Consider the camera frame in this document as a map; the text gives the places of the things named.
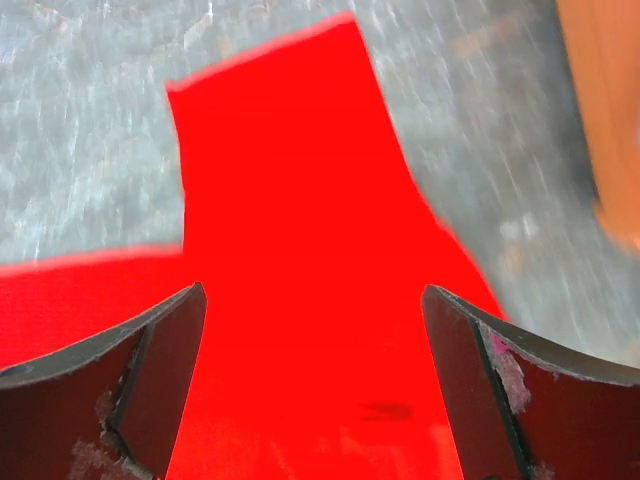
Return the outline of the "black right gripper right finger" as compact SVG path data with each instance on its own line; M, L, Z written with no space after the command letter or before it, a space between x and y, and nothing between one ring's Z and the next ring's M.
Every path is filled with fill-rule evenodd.
M428 286L422 309L466 479L639 478L639 371Z

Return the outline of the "red t shirt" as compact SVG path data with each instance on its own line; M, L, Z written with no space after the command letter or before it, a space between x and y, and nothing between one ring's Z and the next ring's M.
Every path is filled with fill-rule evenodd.
M208 305L172 479L458 479L421 310L492 314L414 183L349 12L171 83L180 247L1 273L1 363L114 326L186 285Z

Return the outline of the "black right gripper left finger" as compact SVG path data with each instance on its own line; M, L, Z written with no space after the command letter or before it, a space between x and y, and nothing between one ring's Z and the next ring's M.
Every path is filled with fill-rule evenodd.
M195 283L120 325L3 369L2 478L165 478L206 306Z

